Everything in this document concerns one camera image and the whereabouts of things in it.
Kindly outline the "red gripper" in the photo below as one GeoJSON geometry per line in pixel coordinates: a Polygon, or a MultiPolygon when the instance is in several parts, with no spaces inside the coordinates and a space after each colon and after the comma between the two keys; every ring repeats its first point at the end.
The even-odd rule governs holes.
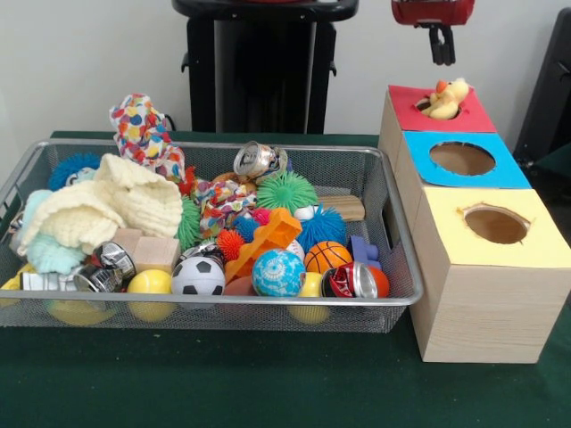
{"type": "Polygon", "coordinates": [[[392,1],[395,20],[401,25],[439,23],[430,26],[429,41],[433,62],[436,65],[451,66],[456,61],[453,31],[450,26],[465,25],[472,15],[475,0],[459,1],[392,1]],[[441,40],[440,24],[443,27],[444,42],[441,40]]]}

